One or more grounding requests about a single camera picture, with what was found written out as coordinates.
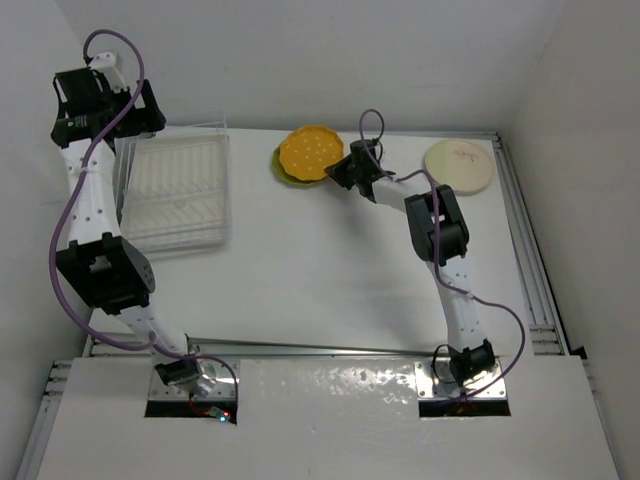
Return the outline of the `orange plate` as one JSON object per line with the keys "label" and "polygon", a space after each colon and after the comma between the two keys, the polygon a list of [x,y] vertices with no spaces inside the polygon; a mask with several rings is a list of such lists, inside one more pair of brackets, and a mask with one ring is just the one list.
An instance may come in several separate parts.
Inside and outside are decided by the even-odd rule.
{"label": "orange plate", "polygon": [[317,182],[326,169],[344,158],[344,143],[337,132],[323,125],[301,127],[280,144],[280,164],[287,175],[304,182]]}

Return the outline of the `green polka dot plate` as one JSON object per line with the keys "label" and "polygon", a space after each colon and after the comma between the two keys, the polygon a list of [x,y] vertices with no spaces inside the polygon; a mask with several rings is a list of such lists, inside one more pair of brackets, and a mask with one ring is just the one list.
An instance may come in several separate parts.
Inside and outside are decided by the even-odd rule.
{"label": "green polka dot plate", "polygon": [[280,162],[280,148],[276,148],[273,151],[270,168],[274,177],[281,183],[288,185],[289,187],[307,188],[313,187],[318,184],[318,181],[303,181],[289,175]]}

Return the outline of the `clear plastic dish rack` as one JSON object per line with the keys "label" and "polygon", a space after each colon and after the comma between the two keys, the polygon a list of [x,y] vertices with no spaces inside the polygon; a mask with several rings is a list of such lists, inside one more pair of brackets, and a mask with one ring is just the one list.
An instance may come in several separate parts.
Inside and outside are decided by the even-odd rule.
{"label": "clear plastic dish rack", "polygon": [[225,115],[191,113],[116,142],[114,192],[123,237],[146,255],[203,250],[231,237]]}

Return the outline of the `cream and green plate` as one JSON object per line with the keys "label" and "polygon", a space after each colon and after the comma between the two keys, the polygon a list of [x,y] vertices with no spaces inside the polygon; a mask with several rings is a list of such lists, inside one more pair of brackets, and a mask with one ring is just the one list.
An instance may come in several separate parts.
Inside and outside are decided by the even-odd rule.
{"label": "cream and green plate", "polygon": [[424,166],[438,184],[450,186],[456,194],[474,195],[494,179],[494,160],[481,145],[463,139],[446,139],[430,147]]}

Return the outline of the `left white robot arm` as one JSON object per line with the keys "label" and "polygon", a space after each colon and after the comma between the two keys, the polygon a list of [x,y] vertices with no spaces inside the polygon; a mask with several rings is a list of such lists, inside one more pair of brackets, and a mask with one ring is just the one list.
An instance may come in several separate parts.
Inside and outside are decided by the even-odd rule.
{"label": "left white robot arm", "polygon": [[188,353],[188,340],[152,306],[148,259],[121,232],[113,191],[118,139],[154,134],[166,119],[150,83],[113,85],[84,67],[55,75],[58,113],[51,138],[65,164],[70,198],[49,247],[54,291],[66,280],[85,304],[124,323],[139,339],[128,351],[150,351],[157,363]]}

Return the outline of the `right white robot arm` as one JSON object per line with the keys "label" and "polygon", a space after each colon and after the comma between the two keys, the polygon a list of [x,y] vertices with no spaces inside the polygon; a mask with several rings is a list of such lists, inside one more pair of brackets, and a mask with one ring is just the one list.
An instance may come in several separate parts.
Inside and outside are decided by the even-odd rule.
{"label": "right white robot arm", "polygon": [[413,249],[436,282],[451,376],[463,386],[495,364],[465,267],[469,229],[450,186],[437,184],[424,168],[404,177],[383,169],[375,156],[378,144],[374,139],[353,142],[350,154],[327,167],[326,173],[340,187],[356,188],[370,202],[406,216]]}

